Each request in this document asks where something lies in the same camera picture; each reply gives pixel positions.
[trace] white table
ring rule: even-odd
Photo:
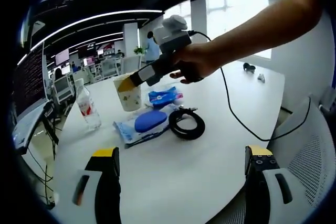
[[[230,101],[236,115],[256,134],[270,138],[275,128],[285,77],[256,68],[243,71],[242,62],[224,67]],[[266,83],[257,80],[263,73]],[[174,80],[165,77],[164,86]],[[206,124],[204,134],[183,141],[171,131],[127,150],[112,123],[124,119],[113,79],[88,86],[102,120],[95,132],[86,130],[77,106],[64,125],[55,163],[56,191],[73,183],[92,153],[100,148],[120,148],[121,220],[128,223],[206,223],[223,209],[245,182],[245,146],[267,146],[246,131],[229,111],[220,71],[198,83],[174,83],[183,92],[184,105],[197,107]],[[148,86],[142,86],[143,97]]]

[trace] black headphones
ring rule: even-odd
[[[256,70],[256,67],[253,66],[253,65],[250,65],[249,63],[244,63],[244,65],[243,65],[243,69],[244,69],[244,71],[246,71],[246,72],[254,73],[254,71]]]

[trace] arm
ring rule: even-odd
[[[220,67],[300,37],[318,23],[321,12],[318,0],[280,0],[205,44],[204,50]]]

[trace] paper cup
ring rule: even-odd
[[[122,108],[125,111],[138,110],[141,107],[141,89],[140,86],[136,87],[130,91],[118,92],[118,87],[124,79],[130,76],[130,73],[123,74],[122,76],[116,77],[113,82],[119,96]]]

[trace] glass window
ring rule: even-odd
[[[172,15],[180,15],[185,19],[188,30],[191,30],[191,5],[190,0],[175,5],[164,12],[163,18],[169,18]]]
[[[224,7],[224,0],[207,0],[207,9]]]
[[[268,6],[268,0],[207,0],[207,33],[211,39],[254,17]],[[271,49],[256,56],[271,58]]]

